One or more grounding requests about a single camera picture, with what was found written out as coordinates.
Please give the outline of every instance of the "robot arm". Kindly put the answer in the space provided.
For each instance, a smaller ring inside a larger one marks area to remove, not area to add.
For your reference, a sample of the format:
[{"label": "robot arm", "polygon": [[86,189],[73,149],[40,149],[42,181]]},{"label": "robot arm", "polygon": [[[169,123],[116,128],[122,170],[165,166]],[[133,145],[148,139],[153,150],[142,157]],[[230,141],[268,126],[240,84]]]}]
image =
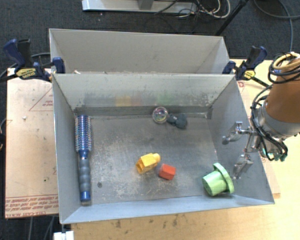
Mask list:
[{"label": "robot arm", "polygon": [[244,154],[234,166],[234,179],[253,164],[252,152],[283,162],[288,155],[284,140],[300,134],[300,54],[290,52],[276,57],[269,67],[268,79],[272,84],[252,102],[248,129],[241,130],[240,125],[223,138],[226,145],[225,138],[236,141],[243,134],[249,135]]}]

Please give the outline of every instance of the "gray metal tray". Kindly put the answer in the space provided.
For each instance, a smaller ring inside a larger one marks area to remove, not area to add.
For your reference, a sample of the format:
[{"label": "gray metal tray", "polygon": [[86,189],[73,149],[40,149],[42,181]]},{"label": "gray metal tray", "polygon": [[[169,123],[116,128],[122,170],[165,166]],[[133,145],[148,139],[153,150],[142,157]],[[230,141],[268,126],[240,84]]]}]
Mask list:
[{"label": "gray metal tray", "polygon": [[[274,202],[259,155],[234,181],[233,194],[211,197],[201,178],[219,162],[231,174],[246,137],[222,145],[235,121],[248,125],[237,83],[231,75],[165,73],[83,73],[53,76],[59,217],[62,224],[265,205]],[[186,113],[179,129],[157,124],[152,111],[165,106]],[[75,115],[91,116],[89,154],[92,202],[79,195]],[[176,167],[173,180],[158,167],[138,174],[140,156],[159,153]]]}]

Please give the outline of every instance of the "blue clamp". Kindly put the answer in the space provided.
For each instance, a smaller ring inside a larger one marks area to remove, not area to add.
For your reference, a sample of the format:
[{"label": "blue clamp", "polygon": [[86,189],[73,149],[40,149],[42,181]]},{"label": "blue clamp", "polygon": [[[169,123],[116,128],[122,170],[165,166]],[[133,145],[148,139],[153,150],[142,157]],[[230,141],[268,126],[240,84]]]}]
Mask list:
[{"label": "blue clamp", "polygon": [[[47,72],[38,62],[34,62],[30,53],[30,39],[8,41],[3,51],[6,56],[16,63],[14,74],[23,80],[39,79],[51,82],[51,74]],[[66,72],[64,61],[61,57],[55,57],[51,65],[55,66],[56,72],[64,74]]]},{"label": "blue clamp", "polygon": [[239,80],[251,80],[255,76],[255,68],[262,63],[268,55],[267,50],[260,46],[252,46],[250,54],[247,60],[244,60],[239,67],[236,66],[234,61],[229,61],[222,71],[222,74],[230,74],[234,69],[235,79]]}]

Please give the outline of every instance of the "bin floor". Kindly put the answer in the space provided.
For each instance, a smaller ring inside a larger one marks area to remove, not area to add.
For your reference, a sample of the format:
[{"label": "bin floor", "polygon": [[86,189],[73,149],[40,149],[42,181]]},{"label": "bin floor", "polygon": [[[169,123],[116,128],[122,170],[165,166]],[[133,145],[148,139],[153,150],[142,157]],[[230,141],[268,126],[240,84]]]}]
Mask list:
[{"label": "bin floor", "polygon": [[[150,116],[98,116],[91,127],[93,204],[207,195],[202,177],[218,158],[206,118],[188,117],[180,129]],[[136,162],[148,153],[158,153],[161,161],[139,174]],[[162,164],[176,168],[173,180],[158,176]]]}]

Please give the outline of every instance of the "yellow plastic object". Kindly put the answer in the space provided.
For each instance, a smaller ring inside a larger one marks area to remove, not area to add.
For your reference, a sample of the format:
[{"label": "yellow plastic object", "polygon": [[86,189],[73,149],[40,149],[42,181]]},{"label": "yellow plastic object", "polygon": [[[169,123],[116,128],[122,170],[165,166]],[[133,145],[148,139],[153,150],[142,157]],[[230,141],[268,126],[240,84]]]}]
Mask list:
[{"label": "yellow plastic object", "polygon": [[145,154],[139,158],[138,162],[135,164],[135,167],[139,174],[144,174],[145,172],[156,167],[160,160],[161,158],[158,153]]}]

